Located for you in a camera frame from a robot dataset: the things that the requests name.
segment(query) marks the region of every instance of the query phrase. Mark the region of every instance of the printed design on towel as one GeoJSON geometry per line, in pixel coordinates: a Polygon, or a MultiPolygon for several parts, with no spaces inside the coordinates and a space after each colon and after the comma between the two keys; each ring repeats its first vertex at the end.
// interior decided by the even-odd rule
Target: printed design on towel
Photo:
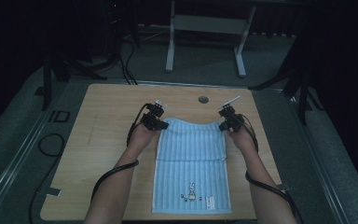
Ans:
{"type": "Polygon", "coordinates": [[[231,213],[225,137],[219,122],[165,119],[153,189],[153,213],[231,213]]]}

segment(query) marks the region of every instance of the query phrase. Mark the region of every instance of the towel tag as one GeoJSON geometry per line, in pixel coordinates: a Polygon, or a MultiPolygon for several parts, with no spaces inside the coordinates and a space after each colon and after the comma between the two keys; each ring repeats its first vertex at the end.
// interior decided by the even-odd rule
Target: towel tag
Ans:
{"type": "Polygon", "coordinates": [[[214,210],[214,197],[206,197],[206,209],[214,210]]]}

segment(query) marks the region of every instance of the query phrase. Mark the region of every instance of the wooden table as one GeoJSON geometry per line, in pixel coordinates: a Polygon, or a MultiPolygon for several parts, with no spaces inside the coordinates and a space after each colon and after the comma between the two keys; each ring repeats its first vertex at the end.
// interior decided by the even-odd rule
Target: wooden table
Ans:
{"type": "MultiPolygon", "coordinates": [[[[281,183],[267,137],[250,91],[246,89],[135,86],[92,84],[89,86],[71,135],[66,144],[51,187],[59,196],[47,195],[41,211],[44,220],[82,220],[90,205],[92,188],[98,178],[112,169],[126,148],[126,137],[139,109],[157,99],[167,104],[162,118],[179,118],[194,123],[223,121],[218,108],[240,95],[232,104],[252,122],[259,143],[259,154],[272,178],[281,183]],[[208,104],[199,102],[209,98],[208,104]]],[[[232,214],[164,215],[152,214],[153,179],[158,137],[140,156],[135,168],[131,196],[125,220],[158,219],[248,219],[255,218],[249,184],[245,180],[245,163],[227,136],[227,172],[232,214]]]]}

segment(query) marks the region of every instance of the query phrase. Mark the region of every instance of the light blue striped towel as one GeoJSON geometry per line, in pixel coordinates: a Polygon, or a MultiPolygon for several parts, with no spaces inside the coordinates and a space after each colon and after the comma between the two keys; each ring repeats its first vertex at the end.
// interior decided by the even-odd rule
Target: light blue striped towel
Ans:
{"type": "Polygon", "coordinates": [[[153,213],[231,213],[225,137],[219,122],[165,119],[153,189],[153,213]]]}

